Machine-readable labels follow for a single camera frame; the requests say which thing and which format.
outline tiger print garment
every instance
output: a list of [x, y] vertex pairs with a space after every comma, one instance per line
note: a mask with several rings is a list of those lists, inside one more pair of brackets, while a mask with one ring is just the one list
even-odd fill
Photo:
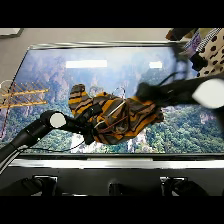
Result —
[[224, 29], [206, 44], [199, 55], [208, 61], [208, 66], [199, 71], [198, 77], [216, 75], [224, 71]]
[[83, 84], [73, 86], [68, 104], [74, 118], [96, 103], [101, 105], [103, 112], [89, 121], [98, 131], [98, 135], [94, 136], [95, 141], [104, 144], [116, 145], [128, 141], [149, 124], [162, 122], [164, 119], [161, 108], [151, 101], [142, 103], [137, 97], [131, 97], [124, 102], [122, 98], [106, 92], [91, 98], [85, 92]]

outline orange and black striped fabric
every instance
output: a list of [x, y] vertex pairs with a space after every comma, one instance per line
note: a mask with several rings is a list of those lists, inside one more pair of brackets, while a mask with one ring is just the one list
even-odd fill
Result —
[[124, 101], [106, 92], [91, 98], [85, 92], [83, 84], [73, 86], [68, 103], [75, 118], [93, 104], [101, 105], [103, 112], [89, 121], [98, 131], [98, 135], [94, 136], [95, 141], [104, 144], [116, 145], [128, 141], [149, 124], [162, 122], [164, 119], [161, 108], [152, 101], [142, 103], [135, 96]]

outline forest image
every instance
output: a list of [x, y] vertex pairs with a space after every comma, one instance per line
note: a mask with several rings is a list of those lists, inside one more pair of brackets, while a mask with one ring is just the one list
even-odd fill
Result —
[[[67, 68], [67, 61], [106, 60], [104, 68]], [[150, 68], [149, 62], [161, 61], [162, 68]], [[15, 81], [41, 82], [49, 88], [46, 105], [11, 108], [0, 147], [10, 142], [25, 126], [46, 110], [61, 111], [72, 116], [68, 97], [73, 85], [82, 83], [93, 97], [117, 87], [125, 89], [126, 97], [135, 94], [138, 83], [158, 84], [171, 72], [174, 59], [168, 47], [91, 48], [30, 50]], [[189, 78], [197, 72], [190, 69]], [[221, 131], [216, 118], [201, 106], [163, 108], [165, 120], [149, 125], [136, 138], [119, 145], [92, 143], [74, 148], [70, 153], [218, 153], [224, 151]], [[6, 110], [0, 112], [2, 127]], [[64, 150], [82, 142], [82, 136], [54, 130], [35, 147]], [[28, 153], [48, 153], [27, 150]]]

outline floor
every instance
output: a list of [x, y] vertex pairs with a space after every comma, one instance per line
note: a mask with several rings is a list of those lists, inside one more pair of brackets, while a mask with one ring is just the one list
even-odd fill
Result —
[[25, 28], [20, 37], [0, 39], [0, 83], [14, 77], [27, 48], [32, 44], [166, 41], [168, 30], [169, 28]]

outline white circle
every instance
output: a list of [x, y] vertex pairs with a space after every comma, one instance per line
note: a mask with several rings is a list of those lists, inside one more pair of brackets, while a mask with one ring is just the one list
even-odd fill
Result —
[[50, 124], [54, 128], [60, 128], [66, 124], [66, 120], [63, 114], [55, 113], [50, 118]]
[[195, 90], [192, 98], [209, 109], [224, 106], [224, 81], [222, 79], [210, 79], [203, 82]]

